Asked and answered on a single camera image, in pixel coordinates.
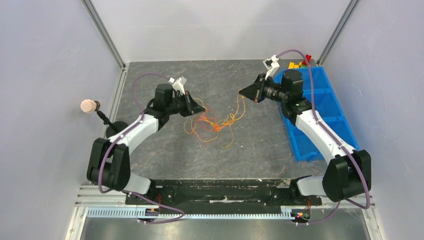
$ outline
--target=red block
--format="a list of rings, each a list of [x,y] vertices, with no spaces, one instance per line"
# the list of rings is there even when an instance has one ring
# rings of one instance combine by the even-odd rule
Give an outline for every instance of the red block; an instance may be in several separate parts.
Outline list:
[[[305,57],[306,57],[306,59],[307,59],[308,62],[311,61],[311,55],[308,55],[307,54]],[[302,65],[306,65],[306,61],[305,60],[303,60]]]

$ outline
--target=white wall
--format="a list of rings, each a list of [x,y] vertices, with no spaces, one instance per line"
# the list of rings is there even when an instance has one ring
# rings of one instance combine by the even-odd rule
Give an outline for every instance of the white wall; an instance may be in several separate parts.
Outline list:
[[[0,1],[0,239],[64,239],[119,68],[79,0]]]
[[[319,58],[349,0],[92,0],[126,62]],[[284,58],[299,58],[285,55]]]
[[[324,63],[389,240],[422,239],[424,2],[361,1]]]

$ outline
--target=blue tray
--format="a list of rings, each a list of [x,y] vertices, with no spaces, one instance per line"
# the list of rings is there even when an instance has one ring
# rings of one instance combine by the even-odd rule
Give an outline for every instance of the blue tray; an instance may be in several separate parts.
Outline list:
[[[281,83],[283,71],[274,77],[274,82]],[[302,73],[303,78],[303,96],[311,101],[311,80],[307,68],[297,68]],[[358,143],[352,133],[352,130],[343,114],[339,101],[334,94],[330,81],[322,66],[312,67],[312,77],[314,86],[315,107],[321,115],[322,119],[334,130],[346,143],[360,150]],[[287,129],[288,138],[294,159],[297,162],[324,160],[323,155],[318,151],[317,147],[311,140],[297,127],[283,116],[280,109],[282,119]]]

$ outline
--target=string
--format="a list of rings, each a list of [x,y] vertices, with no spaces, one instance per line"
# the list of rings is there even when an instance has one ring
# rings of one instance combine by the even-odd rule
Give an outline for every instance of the string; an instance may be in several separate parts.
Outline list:
[[[231,112],[230,114],[227,114],[227,117],[225,119],[221,119],[219,121],[217,121],[217,119],[215,117],[207,116],[207,114],[209,112],[211,112],[211,110],[205,106],[205,103],[201,99],[194,98],[194,100],[198,100],[202,104],[202,107],[205,109],[205,111],[202,114],[200,114],[199,116],[194,117],[190,120],[191,131],[188,131],[187,128],[186,128],[186,124],[189,122],[189,119],[187,119],[184,123],[184,131],[189,135],[195,134],[197,136],[197,138],[203,143],[209,143],[209,142],[216,140],[219,137],[220,131],[222,129],[229,127],[229,130],[230,130],[231,136],[232,136],[232,140],[228,145],[222,147],[223,149],[228,148],[229,146],[231,146],[234,143],[234,138],[235,138],[233,128],[232,128],[231,125],[233,125],[236,121],[240,120],[246,113],[245,96],[241,96],[241,101],[243,103],[243,112],[241,113],[241,115],[239,117],[237,117],[237,114],[239,114],[239,110],[240,110],[240,96],[241,95],[237,92],[237,109],[236,109],[235,113]],[[208,131],[208,132],[215,132],[216,136],[211,138],[211,139],[207,139],[207,140],[202,139],[202,137],[196,131],[196,128],[199,126],[200,123],[203,123],[203,124],[206,124],[209,127],[212,127],[212,129],[207,129],[205,127],[203,129]]]

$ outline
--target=wire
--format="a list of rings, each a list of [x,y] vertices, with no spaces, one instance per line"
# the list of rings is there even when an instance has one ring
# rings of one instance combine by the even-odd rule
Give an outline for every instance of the wire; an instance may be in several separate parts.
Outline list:
[[[363,205],[361,205],[361,204],[359,204],[359,203],[357,203],[357,202],[355,202],[355,201],[353,201],[351,199],[346,199],[346,201],[348,201],[349,203],[351,203],[351,204],[353,204],[353,205],[355,205],[355,206],[357,206],[359,208],[362,208],[362,209],[368,209],[368,208],[370,208],[370,205],[371,205],[370,192],[368,190],[368,186],[367,186],[367,183],[365,181],[364,174],[362,173],[359,165],[356,163],[356,161],[355,161],[354,157],[351,155],[351,153],[343,146],[343,144],[337,139],[337,137],[334,136],[334,134],[332,133],[332,131],[330,129],[328,129],[321,121],[318,121],[318,116],[317,116],[317,113],[315,112],[314,80],[313,80],[313,77],[312,77],[311,65],[310,65],[308,59],[305,57],[305,55],[301,51],[296,50],[296,49],[290,49],[290,50],[283,51],[283,52],[277,54],[276,57],[279,58],[279,57],[283,56],[284,54],[287,54],[287,53],[290,53],[290,52],[296,52],[296,53],[300,54],[302,56],[302,58],[304,59],[304,61],[306,62],[307,70],[309,72],[309,78],[310,78],[310,98],[311,98],[311,104],[312,104],[312,110],[313,110],[312,111],[312,114],[313,114],[313,117],[315,118],[315,120],[317,121],[316,123],[318,125],[320,125],[321,128],[328,135],[330,135],[331,138],[337,143],[337,145],[344,151],[344,153],[347,154],[347,157],[350,159],[350,161],[352,162],[355,170],[357,171],[357,173],[359,175],[359,178],[360,178],[360,181],[362,183],[362,187],[363,187],[363,190],[364,190],[364,193],[365,193],[366,204],[365,204],[365,206],[363,206]],[[340,206],[340,201],[337,203],[336,207],[330,213],[330,215],[326,216],[325,218],[323,218],[321,220],[313,221],[313,222],[310,222],[308,224],[320,223],[320,222],[322,222],[322,221],[324,221],[326,219],[331,218],[334,215],[334,213],[337,211],[337,209],[339,208],[339,206]]]
[[[205,103],[201,99],[199,99],[199,98],[194,98],[194,99],[201,102],[202,107],[205,109],[205,111],[202,114],[200,114],[199,116],[191,119],[191,121],[190,121],[191,131],[187,131],[187,128],[186,128],[186,124],[189,122],[189,120],[187,119],[184,122],[184,126],[183,126],[184,131],[189,135],[195,134],[201,142],[208,143],[208,142],[211,142],[211,141],[217,139],[218,136],[220,135],[219,132],[222,129],[224,129],[225,127],[229,127],[229,130],[230,130],[231,136],[232,136],[232,140],[228,145],[223,146],[222,148],[226,149],[229,146],[231,146],[234,143],[234,138],[235,138],[233,128],[231,127],[231,125],[234,124],[236,121],[240,120],[245,115],[245,113],[246,113],[245,97],[241,96],[241,100],[242,100],[242,103],[243,103],[243,112],[241,113],[241,115],[239,117],[237,117],[237,114],[239,114],[239,110],[240,110],[240,94],[237,93],[237,109],[236,109],[235,113],[231,112],[230,114],[227,114],[226,119],[222,119],[222,120],[219,120],[219,121],[217,121],[215,117],[207,116],[207,114],[211,110],[208,109],[205,106]],[[205,129],[208,132],[216,133],[216,136],[214,138],[211,138],[211,139],[208,139],[208,140],[202,139],[202,137],[200,137],[199,133],[196,131],[196,128],[198,127],[199,123],[203,123],[203,124],[206,124],[206,125],[209,125],[210,127],[212,127],[212,129],[206,129],[205,127],[203,129]]]
[[[106,153],[104,154],[104,156],[103,156],[103,159],[102,159],[102,161],[101,161],[101,164],[100,164],[100,169],[99,169],[99,173],[98,173],[98,180],[97,180],[97,185],[98,185],[98,190],[102,193],[102,194],[105,194],[105,193],[108,193],[108,192],[110,192],[112,189],[111,188],[108,188],[108,189],[103,189],[103,186],[102,186],[102,179],[103,179],[103,171],[104,171],[104,169],[105,169],[105,164],[106,164],[106,159],[108,158],[108,156],[109,156],[109,154],[111,153],[111,150],[114,148],[114,146],[121,140],[121,139],[123,139],[129,132],[131,132],[134,128],[136,128],[138,125],[140,125],[142,122],[143,122],[143,119],[144,119],[144,108],[141,106],[141,104],[137,101],[137,99],[136,99],[136,96],[135,96],[135,93],[134,93],[134,88],[135,88],[135,84],[136,84],[136,82],[139,80],[139,79],[141,79],[142,77],[144,77],[144,76],[159,76],[159,77],[162,77],[162,78],[165,78],[165,79],[167,79],[167,80],[169,80],[170,78],[169,77],[166,77],[166,76],[163,76],[163,75],[160,75],[160,74],[157,74],[157,73],[145,73],[145,74],[143,74],[143,75],[141,75],[141,76],[139,76],[139,77],[137,77],[137,79],[135,79],[134,80],[134,82],[132,83],[132,96],[134,97],[134,101],[136,102],[136,104],[138,105],[138,107],[140,108],[140,110],[141,110],[141,118],[140,118],[140,121],[137,121],[134,125],[132,125],[132,126],[130,126],[130,127],[128,127],[128,129],[127,130],[125,130],[119,137],[117,137],[111,144],[110,144],[110,146],[107,148],[107,150],[106,150]],[[141,195],[141,194],[139,194],[139,193],[137,193],[137,192],[129,192],[129,191],[126,191],[126,190],[123,190],[122,191],[123,193],[128,193],[128,194],[133,194],[133,195],[135,195],[135,196],[137,196],[137,197],[139,197],[139,198],[141,198],[141,199],[143,199],[143,200],[145,200],[146,202],[149,202],[149,203],[151,203],[151,204],[154,204],[154,205],[158,205],[158,206],[160,206],[160,207],[162,207],[162,208],[164,208],[164,209],[169,209],[169,210],[172,210],[172,211],[176,211],[176,212],[179,212],[179,213],[181,213],[181,215],[180,216],[178,216],[178,217],[175,217],[175,218],[171,218],[171,219],[167,219],[167,220],[163,220],[163,221],[154,221],[154,222],[145,222],[146,224],[164,224],[164,223],[170,223],[170,222],[174,222],[174,221],[177,221],[177,220],[179,220],[179,219],[181,219],[182,217],[184,217],[184,215],[185,215],[185,213],[184,213],[184,211],[183,210],[181,210],[181,209],[178,209],[178,208],[174,208],[174,207],[171,207],[171,206],[166,206],[166,205],[163,205],[163,204],[161,204],[161,203],[157,203],[157,202],[154,202],[154,201],[152,201],[152,200],[150,200],[150,199],[148,199],[147,197],[145,197],[145,196],[143,196],[143,195]]]

